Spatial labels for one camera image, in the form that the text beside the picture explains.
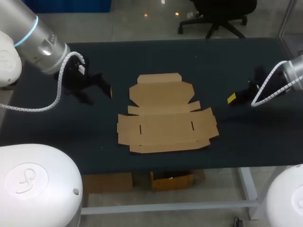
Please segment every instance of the brown box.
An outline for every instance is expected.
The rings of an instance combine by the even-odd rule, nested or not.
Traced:
[[[133,188],[131,173],[84,175],[85,194],[123,192]]]
[[[128,113],[137,116],[118,115],[118,143],[137,153],[208,146],[209,139],[219,135],[216,120],[211,108],[195,111],[200,102],[188,103],[194,94],[178,73],[140,75],[129,89],[138,107],[128,106]]]
[[[159,173],[151,172],[151,187],[153,191],[171,191],[186,189],[193,184],[194,175],[190,171],[182,173]]]

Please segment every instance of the cable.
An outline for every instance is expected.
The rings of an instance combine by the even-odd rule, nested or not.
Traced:
[[[276,97],[277,95],[279,95],[280,93],[284,92],[286,89],[289,89],[290,87],[292,87],[294,84],[298,83],[300,80],[303,79],[303,75],[300,76],[299,78],[291,81],[290,83],[286,84],[284,87],[280,88],[278,91],[272,93],[270,96],[266,97],[265,99],[256,102],[257,99],[259,98],[259,96],[261,95],[263,89],[265,88],[266,84],[268,83],[269,79],[272,77],[272,75],[275,73],[275,71],[280,67],[280,65],[286,63],[287,61],[281,61],[279,62],[269,73],[269,75],[267,76],[267,78],[265,79],[264,83],[262,84],[261,88],[259,89],[257,95],[255,96],[255,98],[253,99],[253,101],[251,102],[251,106],[252,107],[256,107],[258,105],[264,104],[266,102],[268,102],[269,100],[273,99],[274,97]]]
[[[62,65],[61,65],[61,68],[60,68],[60,71],[59,71],[58,86],[57,86],[57,97],[56,97],[56,99],[54,100],[54,102],[52,104],[50,104],[47,107],[38,108],[38,109],[21,108],[21,107],[15,107],[15,106],[4,105],[4,104],[0,104],[0,107],[5,108],[5,109],[10,109],[10,110],[23,111],[23,112],[43,112],[43,111],[47,111],[47,110],[52,109],[60,101],[61,92],[62,92],[62,78],[63,78],[64,69],[65,69],[65,66],[66,66],[68,60],[70,59],[70,57],[74,56],[74,55],[79,58],[79,60],[81,61],[82,64],[85,64],[83,56],[81,54],[79,54],[78,52],[71,52],[64,58],[64,60],[62,62]]]

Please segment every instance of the office chair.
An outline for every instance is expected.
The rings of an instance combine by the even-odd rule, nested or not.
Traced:
[[[183,34],[183,25],[207,24],[211,23],[206,39],[209,39],[214,30],[222,26],[238,36],[245,36],[231,25],[230,20],[242,20],[242,25],[247,25],[247,14],[252,13],[257,7],[257,0],[192,0],[195,8],[198,10],[198,18],[181,21],[178,28],[178,34]]]

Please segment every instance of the black table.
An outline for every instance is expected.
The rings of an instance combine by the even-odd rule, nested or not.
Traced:
[[[92,73],[102,71],[113,100],[97,87],[86,92],[94,106],[63,95],[43,113],[8,110],[0,145],[40,143],[68,154],[82,174],[167,171],[196,168],[282,166],[303,162],[303,92],[275,98],[258,108],[231,108],[227,98],[247,86],[254,68],[270,71],[286,54],[275,39],[216,39],[71,44],[90,59]],[[193,84],[202,109],[212,107],[220,136],[202,150],[134,154],[117,143],[118,114],[127,113],[129,87],[140,74],[178,72]],[[38,108],[56,95],[52,76],[26,65],[10,104]]]

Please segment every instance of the blue container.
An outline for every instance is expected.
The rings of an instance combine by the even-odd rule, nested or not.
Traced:
[[[111,0],[23,0],[35,13],[105,13]]]

